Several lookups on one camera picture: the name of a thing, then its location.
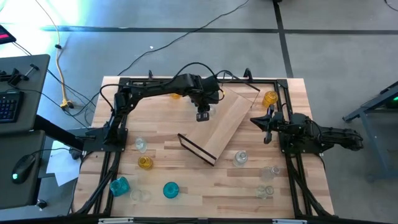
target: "yellow cable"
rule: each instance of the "yellow cable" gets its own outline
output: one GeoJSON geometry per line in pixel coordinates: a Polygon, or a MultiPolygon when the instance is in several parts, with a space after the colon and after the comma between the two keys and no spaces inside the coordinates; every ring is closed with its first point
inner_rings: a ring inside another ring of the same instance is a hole
{"type": "MultiPolygon", "coordinates": [[[[58,35],[58,45],[60,45],[61,38],[60,38],[60,32],[58,31],[57,25],[55,25],[54,21],[52,20],[50,15],[47,13],[47,11],[43,8],[43,6],[37,0],[35,0],[35,1],[43,9],[43,11],[46,13],[46,15],[49,17],[49,19],[51,20],[52,24],[54,25],[55,30],[57,31],[57,35],[58,35]]],[[[55,58],[55,64],[57,66],[58,73],[60,74],[61,83],[62,83],[62,104],[61,104],[61,108],[65,108],[65,107],[68,106],[68,102],[71,103],[71,101],[69,101],[68,98],[67,98],[67,93],[65,91],[65,85],[64,85],[64,81],[63,81],[63,74],[62,74],[62,71],[61,71],[61,68],[60,68],[60,65],[59,65],[59,60],[60,60],[60,58],[59,58],[59,49],[57,48],[57,56],[55,58]]]]}

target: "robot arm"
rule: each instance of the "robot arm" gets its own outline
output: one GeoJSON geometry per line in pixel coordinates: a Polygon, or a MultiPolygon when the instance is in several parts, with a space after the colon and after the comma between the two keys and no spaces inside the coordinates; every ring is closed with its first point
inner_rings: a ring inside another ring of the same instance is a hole
{"type": "Polygon", "coordinates": [[[265,116],[250,119],[262,131],[267,131],[264,144],[270,143],[271,131],[278,131],[289,153],[318,154],[332,148],[335,144],[353,151],[363,148],[363,139],[355,130],[322,127],[300,113],[292,114],[291,120],[287,122],[282,112],[275,112],[272,116],[273,112],[274,105],[271,105],[265,116]]]}
{"type": "Polygon", "coordinates": [[[141,83],[122,85],[114,95],[114,111],[105,124],[104,144],[118,141],[118,128],[125,116],[134,110],[140,100],[145,97],[176,93],[189,96],[198,108],[197,121],[209,120],[209,104],[217,104],[220,87],[214,76],[202,79],[199,75],[177,75],[167,82],[141,83]]]}

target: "white paper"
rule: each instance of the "white paper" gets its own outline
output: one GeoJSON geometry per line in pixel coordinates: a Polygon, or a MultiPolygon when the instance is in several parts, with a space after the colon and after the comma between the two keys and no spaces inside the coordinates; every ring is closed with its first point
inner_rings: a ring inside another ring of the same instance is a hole
{"type": "Polygon", "coordinates": [[[77,177],[79,177],[79,172],[80,172],[80,163],[78,166],[73,166],[73,168],[70,169],[68,172],[56,172],[55,179],[57,180],[58,186],[61,186],[71,180],[76,179],[77,177]]]}
{"type": "MultiPolygon", "coordinates": [[[[52,144],[52,149],[61,147],[69,149],[68,146],[58,141],[54,141],[52,144]]],[[[79,176],[80,164],[80,158],[74,160],[68,150],[54,150],[50,154],[47,173],[54,173],[58,186],[61,186],[79,176]]]]}
{"type": "MultiPolygon", "coordinates": [[[[70,149],[70,147],[64,145],[62,142],[59,141],[54,141],[52,143],[52,149],[59,149],[61,147],[64,147],[65,149],[70,149]]],[[[58,157],[54,157],[55,155],[57,155],[58,153],[61,152],[67,152],[69,154],[68,150],[64,150],[64,149],[59,149],[59,150],[52,150],[50,153],[50,159],[49,159],[49,164],[47,165],[47,171],[46,173],[48,174],[53,174],[56,171],[58,171],[59,168],[59,158],[58,157]]]]}

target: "keyboard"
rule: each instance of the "keyboard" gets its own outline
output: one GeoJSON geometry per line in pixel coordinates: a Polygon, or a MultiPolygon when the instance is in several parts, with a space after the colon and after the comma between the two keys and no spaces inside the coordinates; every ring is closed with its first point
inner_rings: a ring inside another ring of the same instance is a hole
{"type": "Polygon", "coordinates": [[[0,92],[0,124],[17,121],[23,99],[21,91],[0,92]]]}

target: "blue glass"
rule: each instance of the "blue glass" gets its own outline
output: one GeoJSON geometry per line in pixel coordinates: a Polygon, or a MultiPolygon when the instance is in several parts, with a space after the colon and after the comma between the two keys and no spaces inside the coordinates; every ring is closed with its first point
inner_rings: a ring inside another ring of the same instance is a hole
{"type": "Polygon", "coordinates": [[[175,198],[178,195],[179,187],[175,182],[169,182],[164,185],[163,194],[167,198],[175,198]]]}
{"type": "Polygon", "coordinates": [[[130,190],[129,182],[125,177],[120,177],[111,182],[111,191],[115,197],[125,194],[130,190]]]}

